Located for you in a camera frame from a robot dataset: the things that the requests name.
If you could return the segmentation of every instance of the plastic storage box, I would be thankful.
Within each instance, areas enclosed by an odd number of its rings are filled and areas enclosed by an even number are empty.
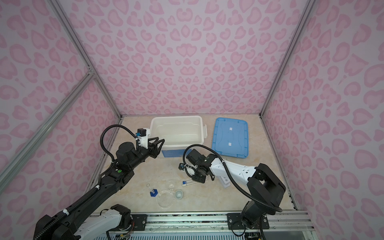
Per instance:
[[[182,157],[192,144],[203,144],[207,126],[200,116],[156,117],[151,122],[151,136],[165,139],[159,157]]]
[[[220,155],[246,158],[248,156],[248,123],[232,118],[216,119],[212,149]]]

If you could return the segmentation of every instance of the metal rail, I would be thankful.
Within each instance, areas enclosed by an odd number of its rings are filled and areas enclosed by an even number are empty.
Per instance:
[[[132,213],[147,214],[147,222],[144,231],[141,233],[225,233],[231,232],[228,229],[228,213],[240,212],[148,212]],[[266,232],[297,232],[315,231],[307,211],[286,210],[275,215],[267,215],[270,228]],[[247,229],[246,232],[256,232],[257,229]]]
[[[275,160],[276,160],[277,166],[279,167],[280,172],[281,172],[281,174],[282,174],[282,176],[284,178],[285,184],[286,184],[287,189],[288,189],[289,197],[292,200],[292,204],[293,204],[295,209],[300,210],[301,208],[300,208],[300,206],[299,206],[299,204],[297,202],[297,199],[296,199],[295,195],[292,194],[292,192],[291,192],[291,189],[292,189],[291,188],[291,184],[290,184],[288,176],[287,176],[287,174],[286,174],[286,172],[284,170],[283,163],[281,162],[281,159],[279,158],[279,155],[277,154],[277,148],[276,148],[275,144],[273,143],[271,135],[269,134],[268,129],[267,129],[266,125],[265,125],[264,119],[261,116],[260,116],[260,121],[261,121],[262,126],[264,128],[265,135],[266,135],[266,137],[268,139],[269,146],[271,147],[273,155],[275,156]]]
[[[274,95],[274,93],[276,91],[277,84],[280,82],[280,79],[283,76],[283,72],[285,71],[285,68],[288,65],[289,60],[293,56],[295,49],[300,42],[300,38],[303,35],[303,32],[304,32],[306,26],[308,25],[308,22],[311,18],[313,10],[316,7],[317,2],[318,2],[318,0],[308,0],[305,7],[304,7],[304,11],[303,11],[301,18],[299,20],[299,24],[297,25],[297,27],[293,33],[291,42],[289,43],[288,49],[285,52],[283,61],[281,62],[279,69],[277,70],[276,77],[273,81],[273,84],[272,84],[268,94],[267,94],[267,98],[266,98],[265,103],[264,103],[262,110],[260,112],[261,116],[264,115],[264,113],[265,113],[265,111],[266,111],[266,109],[267,109],[267,107],[268,107],[268,105],[272,99],[272,96]]]
[[[79,37],[77,36],[75,30],[73,29],[69,18],[67,17],[65,11],[63,10],[62,5],[60,4],[59,0],[47,0],[49,5],[51,6],[53,12],[55,13],[56,17],[58,18],[59,22],[61,23],[63,29],[67,33],[68,37],[72,41],[74,47],[78,51],[81,59],[85,63],[85,65],[88,67],[89,70],[93,71],[96,75],[96,83],[98,84],[102,94],[104,95],[105,99],[107,100],[110,107],[113,109],[114,113],[118,116],[118,118],[121,118],[120,110],[118,109],[115,101],[113,100],[112,96],[109,94],[107,88],[105,87],[103,81],[101,80],[100,75],[97,72],[97,69],[94,67],[91,59],[89,58],[84,46],[81,44],[81,41]]]
[[[0,194],[24,167],[31,155],[40,147],[48,134],[60,122],[63,116],[67,113],[68,109],[82,94],[92,79],[94,79],[94,74],[90,71],[61,102],[51,116],[49,116],[49,118],[41,124],[40,128],[35,132],[25,147],[10,161],[10,164],[0,174]]]

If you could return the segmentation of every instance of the blue container lid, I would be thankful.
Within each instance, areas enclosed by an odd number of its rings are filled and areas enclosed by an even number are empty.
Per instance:
[[[220,155],[246,158],[248,156],[248,123],[232,118],[216,119],[212,149]]]

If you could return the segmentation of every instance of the white plastic container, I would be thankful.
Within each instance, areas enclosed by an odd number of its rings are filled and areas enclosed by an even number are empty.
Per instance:
[[[151,122],[151,136],[165,139],[158,157],[182,157],[192,144],[203,144],[207,126],[200,116],[156,117]]]

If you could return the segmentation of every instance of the blue label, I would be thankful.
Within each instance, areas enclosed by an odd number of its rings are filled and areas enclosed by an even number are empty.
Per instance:
[[[164,157],[182,157],[183,154],[184,154],[184,151],[185,151],[185,149],[161,150],[161,152],[163,153]],[[185,156],[187,156],[191,151],[192,151],[192,149],[189,149]]]

